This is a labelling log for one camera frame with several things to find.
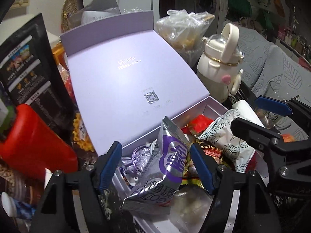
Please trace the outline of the lavender open gift box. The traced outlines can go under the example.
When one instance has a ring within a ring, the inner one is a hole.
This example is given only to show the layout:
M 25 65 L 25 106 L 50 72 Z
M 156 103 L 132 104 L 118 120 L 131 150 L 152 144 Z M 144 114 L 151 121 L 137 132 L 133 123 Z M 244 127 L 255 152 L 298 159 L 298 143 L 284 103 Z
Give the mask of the lavender open gift box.
M 154 141 L 161 121 L 179 127 L 226 108 L 153 29 L 152 12 L 120 14 L 61 35 L 74 96 L 98 155 L 114 141 L 124 156 Z

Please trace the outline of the clear plastic bag of snacks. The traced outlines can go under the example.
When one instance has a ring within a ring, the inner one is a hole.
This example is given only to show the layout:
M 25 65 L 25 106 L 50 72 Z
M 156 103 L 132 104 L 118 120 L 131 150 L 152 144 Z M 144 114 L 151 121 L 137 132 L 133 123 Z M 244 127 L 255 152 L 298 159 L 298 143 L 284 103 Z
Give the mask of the clear plastic bag of snacks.
M 208 12 L 168 10 L 167 16 L 155 23 L 155 31 L 193 67 L 204 51 L 202 39 L 214 19 Z

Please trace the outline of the lavender drawstring pouch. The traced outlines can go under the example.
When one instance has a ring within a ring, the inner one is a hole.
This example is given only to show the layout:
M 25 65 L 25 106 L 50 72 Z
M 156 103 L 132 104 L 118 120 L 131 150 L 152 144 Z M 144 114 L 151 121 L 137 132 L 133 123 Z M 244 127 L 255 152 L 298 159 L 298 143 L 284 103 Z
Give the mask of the lavender drawstring pouch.
M 146 142 L 134 149 L 131 157 L 122 157 L 119 172 L 126 185 L 132 189 L 142 176 L 145 167 L 155 149 L 156 140 Z

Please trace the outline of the red snack packet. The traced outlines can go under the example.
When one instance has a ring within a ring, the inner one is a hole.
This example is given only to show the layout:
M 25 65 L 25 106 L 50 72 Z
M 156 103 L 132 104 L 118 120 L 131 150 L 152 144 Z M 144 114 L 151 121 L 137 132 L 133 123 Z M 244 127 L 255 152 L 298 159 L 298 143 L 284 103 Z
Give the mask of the red snack packet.
M 188 122 L 187 125 L 182 127 L 182 132 L 187 135 L 200 136 L 213 122 L 213 119 L 201 114 Z

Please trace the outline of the white patterned snack bag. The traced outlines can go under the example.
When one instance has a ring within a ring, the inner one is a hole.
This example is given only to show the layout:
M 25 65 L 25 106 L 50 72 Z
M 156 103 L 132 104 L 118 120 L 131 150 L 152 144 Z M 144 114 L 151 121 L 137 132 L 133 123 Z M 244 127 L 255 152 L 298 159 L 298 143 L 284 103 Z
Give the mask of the white patterned snack bag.
M 236 172 L 245 173 L 255 149 L 232 133 L 230 126 L 237 118 L 244 118 L 239 110 L 228 110 L 214 120 L 199 138 L 221 149 L 223 154 L 232 161 Z

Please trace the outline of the glass mug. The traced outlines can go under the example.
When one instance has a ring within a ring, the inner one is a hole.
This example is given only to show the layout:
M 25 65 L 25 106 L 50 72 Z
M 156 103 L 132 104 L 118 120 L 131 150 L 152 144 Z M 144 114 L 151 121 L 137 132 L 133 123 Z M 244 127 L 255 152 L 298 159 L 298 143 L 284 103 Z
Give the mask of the glass mug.
M 283 116 L 281 115 L 278 115 L 271 111 L 263 110 L 261 108 L 256 108 L 255 113 L 260 121 L 263 123 L 264 127 L 267 129 L 271 129 L 283 118 Z

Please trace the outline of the red apple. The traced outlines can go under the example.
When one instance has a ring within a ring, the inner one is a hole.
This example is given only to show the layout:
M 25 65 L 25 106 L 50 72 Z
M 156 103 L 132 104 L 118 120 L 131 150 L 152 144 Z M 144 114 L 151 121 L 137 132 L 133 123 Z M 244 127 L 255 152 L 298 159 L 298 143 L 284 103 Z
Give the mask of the red apple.
M 294 142 L 295 138 L 290 134 L 282 134 L 281 135 L 285 143 Z

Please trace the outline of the blue white tube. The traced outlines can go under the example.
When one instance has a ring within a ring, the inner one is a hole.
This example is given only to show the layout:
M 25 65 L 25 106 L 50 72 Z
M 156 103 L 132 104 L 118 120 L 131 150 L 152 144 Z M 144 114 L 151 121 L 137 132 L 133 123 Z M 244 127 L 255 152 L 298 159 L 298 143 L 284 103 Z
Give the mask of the blue white tube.
M 10 197 L 6 192 L 1 193 L 1 204 L 4 211 L 9 217 L 32 220 L 32 217 L 35 214 L 36 209 L 22 201 L 15 200 Z

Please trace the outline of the red fluffy scrunchie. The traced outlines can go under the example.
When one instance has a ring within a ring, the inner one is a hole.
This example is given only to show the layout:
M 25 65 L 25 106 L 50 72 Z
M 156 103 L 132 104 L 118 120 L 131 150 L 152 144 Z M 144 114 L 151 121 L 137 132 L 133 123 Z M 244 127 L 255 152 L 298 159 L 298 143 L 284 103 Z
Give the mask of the red fluffy scrunchie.
M 251 160 L 249 161 L 245 172 L 248 173 L 250 171 L 256 170 L 259 160 L 260 160 L 260 155 L 257 152 L 255 152 Z

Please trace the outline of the clear plastic pillow bag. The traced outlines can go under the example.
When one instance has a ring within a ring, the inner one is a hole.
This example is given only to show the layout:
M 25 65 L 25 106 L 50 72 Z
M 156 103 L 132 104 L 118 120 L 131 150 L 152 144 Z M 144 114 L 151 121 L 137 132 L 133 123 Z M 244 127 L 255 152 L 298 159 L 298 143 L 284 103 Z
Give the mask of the clear plastic pillow bag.
M 197 186 L 182 186 L 172 201 L 169 220 L 179 232 L 199 232 L 213 196 Z

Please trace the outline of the silver purple snack packet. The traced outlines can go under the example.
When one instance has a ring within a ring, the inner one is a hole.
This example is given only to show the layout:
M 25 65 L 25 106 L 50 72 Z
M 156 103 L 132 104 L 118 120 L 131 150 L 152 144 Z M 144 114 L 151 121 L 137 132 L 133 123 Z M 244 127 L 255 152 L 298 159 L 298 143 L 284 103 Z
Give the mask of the silver purple snack packet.
M 146 214 L 168 214 L 171 200 L 182 182 L 190 142 L 181 129 L 169 118 L 161 122 L 157 148 L 134 186 L 124 199 L 126 210 Z

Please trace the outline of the brown gold snack bag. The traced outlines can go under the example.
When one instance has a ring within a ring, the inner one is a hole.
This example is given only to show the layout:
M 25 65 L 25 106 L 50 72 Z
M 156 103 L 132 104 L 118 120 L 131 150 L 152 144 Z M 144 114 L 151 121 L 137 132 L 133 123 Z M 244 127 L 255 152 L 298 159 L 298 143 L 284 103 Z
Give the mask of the brown gold snack bag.
M 234 169 L 222 149 L 197 138 L 187 155 L 181 184 L 195 185 L 213 194 L 220 184 L 218 172 L 221 168 Z

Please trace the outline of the cream cartoon water bottle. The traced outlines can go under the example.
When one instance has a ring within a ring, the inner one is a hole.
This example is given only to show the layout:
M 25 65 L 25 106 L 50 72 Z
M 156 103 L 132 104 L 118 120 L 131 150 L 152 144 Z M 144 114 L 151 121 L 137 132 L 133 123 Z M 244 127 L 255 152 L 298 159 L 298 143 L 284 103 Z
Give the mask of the cream cartoon water bottle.
M 228 23 L 220 34 L 202 38 L 204 52 L 198 61 L 197 76 L 220 103 L 237 94 L 241 85 L 243 69 L 239 65 L 244 53 L 238 46 L 239 33 L 236 25 Z

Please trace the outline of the light blue leaf cushion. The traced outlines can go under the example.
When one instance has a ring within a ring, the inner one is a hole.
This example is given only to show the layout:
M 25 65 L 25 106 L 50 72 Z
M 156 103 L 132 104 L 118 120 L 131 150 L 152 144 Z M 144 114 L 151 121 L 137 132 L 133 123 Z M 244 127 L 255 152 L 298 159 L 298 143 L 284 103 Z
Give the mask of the light blue leaf cushion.
M 242 81 L 256 96 L 272 86 L 283 99 L 298 97 L 310 105 L 310 71 L 294 62 L 279 46 L 255 30 L 239 27 L 238 46 L 244 53 Z

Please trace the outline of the red plastic container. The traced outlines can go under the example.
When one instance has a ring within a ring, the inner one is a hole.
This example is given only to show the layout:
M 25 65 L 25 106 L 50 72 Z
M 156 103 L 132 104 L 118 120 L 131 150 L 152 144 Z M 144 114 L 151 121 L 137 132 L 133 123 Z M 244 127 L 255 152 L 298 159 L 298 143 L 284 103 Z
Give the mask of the red plastic container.
M 24 176 L 40 181 L 45 178 L 45 169 L 64 173 L 78 170 L 72 147 L 27 104 L 17 106 L 13 126 L 1 142 L 1 159 Z

